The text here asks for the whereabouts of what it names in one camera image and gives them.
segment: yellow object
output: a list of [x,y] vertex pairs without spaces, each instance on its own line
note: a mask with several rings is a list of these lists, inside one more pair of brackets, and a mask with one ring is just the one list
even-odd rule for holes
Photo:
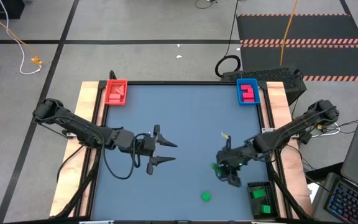
[[222,132],[222,137],[224,137],[225,139],[229,139],[229,136],[227,134],[223,134],[223,132]]
[[15,38],[17,41],[19,41],[20,43],[26,45],[31,51],[33,51],[33,53],[35,54],[35,57],[31,59],[32,63],[35,63],[37,65],[42,65],[43,62],[39,59],[38,57],[38,53],[35,49],[33,49],[30,45],[26,44],[25,42],[23,42],[22,40],[20,40],[20,38],[18,38],[8,27],[6,27],[1,21],[0,21],[0,25],[3,26],[3,28],[5,28],[6,30],[8,30]]
[[292,22],[292,17],[293,17],[293,15],[295,14],[297,5],[298,5],[298,0],[296,0],[295,5],[293,6],[293,10],[292,10],[292,13],[291,13],[291,17],[290,17],[290,20],[288,21],[287,29],[285,30],[285,34],[284,34],[284,38],[283,38],[283,45],[281,46],[280,66],[283,65],[283,56],[284,56],[285,41],[286,41],[286,39],[287,39],[287,34],[288,34],[288,31],[290,30],[290,26],[291,26],[291,22]]

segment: green block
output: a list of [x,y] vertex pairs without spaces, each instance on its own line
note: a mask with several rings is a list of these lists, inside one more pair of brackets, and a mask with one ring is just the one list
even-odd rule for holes
[[216,164],[216,163],[212,163],[211,164],[211,168],[213,169],[213,170],[215,170],[215,172],[220,176],[220,175],[222,175],[222,170],[221,170],[221,168]]
[[270,206],[269,205],[262,205],[262,209],[261,209],[262,213],[266,213],[266,214],[270,214]]
[[211,195],[208,192],[203,192],[203,194],[201,194],[201,198],[205,202],[209,202],[211,200]]
[[260,189],[260,190],[255,190],[252,192],[252,196],[253,198],[260,198],[260,197],[264,197],[265,194],[265,190],[264,189]]

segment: yellow cable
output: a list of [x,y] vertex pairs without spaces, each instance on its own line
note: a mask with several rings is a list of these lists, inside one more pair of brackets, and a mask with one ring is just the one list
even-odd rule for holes
[[290,17],[290,20],[288,21],[287,29],[285,30],[284,39],[283,39],[283,45],[281,46],[280,66],[283,65],[283,56],[284,56],[285,41],[286,41],[286,39],[287,39],[288,30],[290,30],[290,26],[291,26],[291,22],[292,22],[292,17],[293,17],[293,15],[295,14],[297,5],[298,5],[298,0],[296,0],[295,5],[293,6],[293,10],[292,10],[292,13],[291,13],[291,17]]
[[3,28],[5,28],[6,30],[8,30],[15,38],[16,40],[18,40],[20,43],[26,45],[31,51],[33,51],[33,53],[35,54],[35,58],[32,58],[32,62],[33,63],[37,63],[37,64],[42,64],[42,62],[39,60],[39,56],[38,53],[35,49],[33,49],[30,45],[26,44],[25,42],[23,42],[22,40],[20,40],[20,38],[18,38],[8,27],[6,27],[1,21],[0,21],[0,25],[3,26]]

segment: laptop keyboard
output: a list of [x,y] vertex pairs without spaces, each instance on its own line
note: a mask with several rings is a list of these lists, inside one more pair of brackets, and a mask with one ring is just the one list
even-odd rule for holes
[[358,223],[358,189],[341,181],[333,189],[325,209],[342,221]]

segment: floor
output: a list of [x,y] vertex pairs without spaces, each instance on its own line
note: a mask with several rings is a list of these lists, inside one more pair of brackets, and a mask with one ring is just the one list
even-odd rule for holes
[[[21,75],[18,46],[0,44],[0,204],[73,2],[33,0],[26,5],[21,19],[10,22],[10,28],[21,39],[56,40],[33,45],[45,63],[41,72]],[[237,12],[290,13],[294,2],[246,0],[239,3]],[[358,26],[358,1],[346,2]],[[74,110],[80,83],[107,79],[111,69],[128,80],[219,80],[214,66],[227,49],[224,40],[229,38],[235,3],[219,0],[201,10],[195,8],[194,0],[79,0],[67,40],[137,41],[64,45],[57,65],[53,63],[56,67],[47,96],[58,98]],[[200,0],[199,4],[204,6],[206,2]],[[300,1],[297,12],[343,13],[343,8],[339,0]],[[0,39],[9,39],[1,27]],[[237,29],[233,39],[238,40]],[[237,48],[233,45],[230,53],[239,55]],[[31,52],[26,51],[26,55],[24,71],[35,70],[29,62]],[[221,71],[235,66],[227,61]],[[295,114],[302,114],[308,105],[324,98],[340,110],[339,123],[358,118],[358,82],[306,85],[308,91],[300,98]],[[312,139],[301,146],[301,151],[312,166],[324,167],[344,159],[351,138],[351,134],[338,134]],[[48,218],[65,144],[60,136],[37,127],[5,222]]]

